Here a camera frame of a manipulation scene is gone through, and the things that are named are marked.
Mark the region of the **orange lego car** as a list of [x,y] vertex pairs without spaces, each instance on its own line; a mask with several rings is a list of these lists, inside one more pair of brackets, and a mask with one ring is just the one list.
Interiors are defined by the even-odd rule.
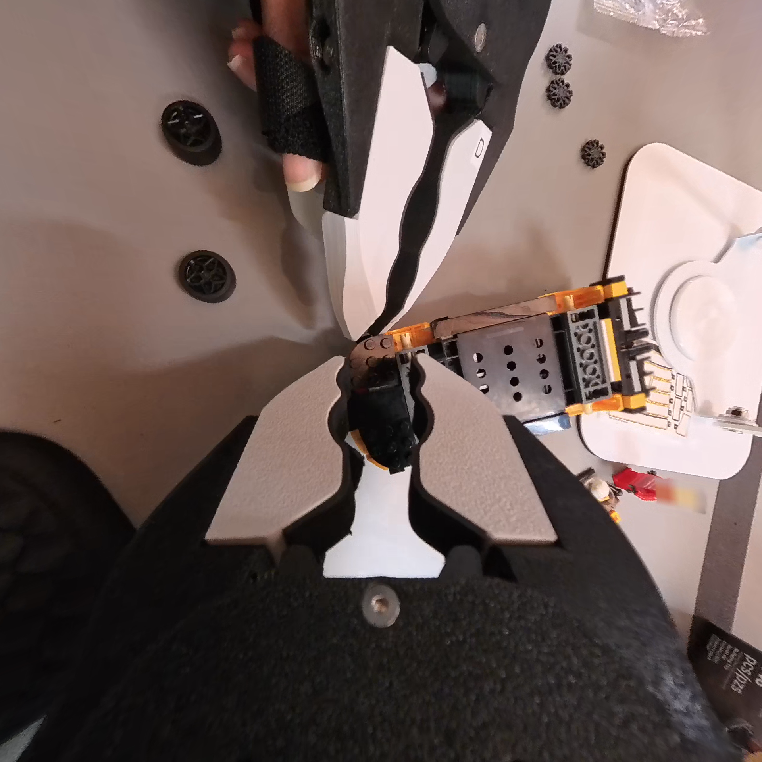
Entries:
[[[500,414],[546,433],[582,414],[645,410],[643,359],[652,348],[633,306],[638,295],[619,276],[376,335],[394,338],[393,386],[402,386],[412,421],[413,359],[427,354],[483,392]],[[351,385],[351,394],[371,389]]]

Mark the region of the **black quarter-round lego plate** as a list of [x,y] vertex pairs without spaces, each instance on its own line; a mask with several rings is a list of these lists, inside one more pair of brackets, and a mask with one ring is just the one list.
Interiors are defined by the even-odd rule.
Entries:
[[353,391],[348,423],[367,456],[380,467],[391,474],[409,467],[417,440],[402,386]]
[[395,343],[391,334],[364,338],[349,356],[353,389],[371,389],[394,385],[398,381]]

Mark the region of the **lego sticker sheet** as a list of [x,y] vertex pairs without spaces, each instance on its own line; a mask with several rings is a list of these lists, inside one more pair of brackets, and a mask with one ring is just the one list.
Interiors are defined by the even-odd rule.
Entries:
[[686,439],[694,411],[691,380],[678,373],[657,350],[643,359],[648,391],[643,412],[609,412],[608,418],[619,424],[652,431],[662,437]]

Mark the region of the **pile of small lego parts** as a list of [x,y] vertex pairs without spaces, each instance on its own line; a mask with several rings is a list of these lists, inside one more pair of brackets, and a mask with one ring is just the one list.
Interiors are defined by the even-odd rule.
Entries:
[[600,503],[610,518],[615,523],[619,523],[621,518],[616,508],[620,502],[623,490],[599,477],[592,468],[580,472],[577,475],[577,479]]

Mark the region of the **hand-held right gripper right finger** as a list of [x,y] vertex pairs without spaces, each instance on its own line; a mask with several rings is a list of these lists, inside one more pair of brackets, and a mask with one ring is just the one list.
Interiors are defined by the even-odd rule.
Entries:
[[557,534],[498,409],[427,354],[413,360],[409,518],[429,545],[552,545]]

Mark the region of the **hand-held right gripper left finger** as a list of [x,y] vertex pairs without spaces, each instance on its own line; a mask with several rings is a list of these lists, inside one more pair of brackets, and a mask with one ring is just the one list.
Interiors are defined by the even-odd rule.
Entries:
[[275,559],[306,546],[323,558],[350,534],[355,485],[347,359],[334,356],[259,415],[206,531],[215,545],[264,546]]

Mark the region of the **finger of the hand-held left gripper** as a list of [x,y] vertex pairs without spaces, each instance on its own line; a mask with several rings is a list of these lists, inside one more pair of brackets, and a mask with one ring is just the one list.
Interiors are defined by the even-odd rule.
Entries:
[[491,130],[469,122],[443,149],[436,175],[425,173],[405,211],[401,248],[389,276],[386,306],[372,326],[383,333],[416,301],[441,266],[461,224]]
[[427,161],[433,119],[418,66],[386,48],[358,213],[322,216],[331,303],[344,335],[357,340],[386,309],[405,207]]

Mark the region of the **black lego wheel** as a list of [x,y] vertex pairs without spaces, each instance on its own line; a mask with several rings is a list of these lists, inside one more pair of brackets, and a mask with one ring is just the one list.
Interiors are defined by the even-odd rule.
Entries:
[[211,113],[191,100],[176,100],[162,111],[162,134],[172,153],[187,164],[204,167],[220,156],[223,140]]
[[236,275],[232,265],[220,254],[197,250],[179,261],[177,283],[193,299],[217,304],[233,295]]

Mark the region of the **red lego piece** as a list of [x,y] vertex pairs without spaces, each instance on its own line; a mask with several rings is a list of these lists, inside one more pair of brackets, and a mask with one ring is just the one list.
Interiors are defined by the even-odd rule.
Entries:
[[654,471],[636,471],[625,467],[613,474],[613,484],[621,491],[633,494],[643,501],[656,501],[658,476]]

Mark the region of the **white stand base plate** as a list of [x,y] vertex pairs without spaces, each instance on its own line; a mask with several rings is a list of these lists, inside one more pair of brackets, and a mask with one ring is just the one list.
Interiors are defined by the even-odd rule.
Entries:
[[746,463],[753,437],[719,418],[760,405],[761,194],[718,169],[653,143],[626,172],[606,275],[635,290],[636,319],[692,387],[687,433],[657,413],[585,415],[579,430],[602,460],[709,479]]

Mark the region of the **black mesh chair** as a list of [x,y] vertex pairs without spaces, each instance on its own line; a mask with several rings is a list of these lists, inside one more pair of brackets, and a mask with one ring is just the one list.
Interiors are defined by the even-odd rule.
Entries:
[[94,604],[135,533],[74,453],[1,433],[1,741],[50,709]]

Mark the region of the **clear plastic bag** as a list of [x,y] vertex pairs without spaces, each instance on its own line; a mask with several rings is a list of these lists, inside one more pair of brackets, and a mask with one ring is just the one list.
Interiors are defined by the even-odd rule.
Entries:
[[709,33],[706,19],[694,1],[593,1],[596,12],[618,21],[687,39]]

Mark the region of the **black lego box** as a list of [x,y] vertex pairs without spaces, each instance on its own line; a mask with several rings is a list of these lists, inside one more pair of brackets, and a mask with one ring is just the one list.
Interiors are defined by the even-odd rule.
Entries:
[[694,618],[689,661],[743,760],[761,760],[761,652],[708,619]]

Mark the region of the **person's left hand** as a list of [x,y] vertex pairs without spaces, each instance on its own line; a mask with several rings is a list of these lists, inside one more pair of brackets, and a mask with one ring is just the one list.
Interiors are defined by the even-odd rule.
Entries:
[[[257,89],[253,42],[260,36],[275,40],[298,60],[310,62],[308,11],[305,1],[262,1],[262,23],[244,19],[232,31],[228,67],[251,90]],[[282,155],[285,185],[289,191],[313,190],[327,168],[315,159],[295,154]]]

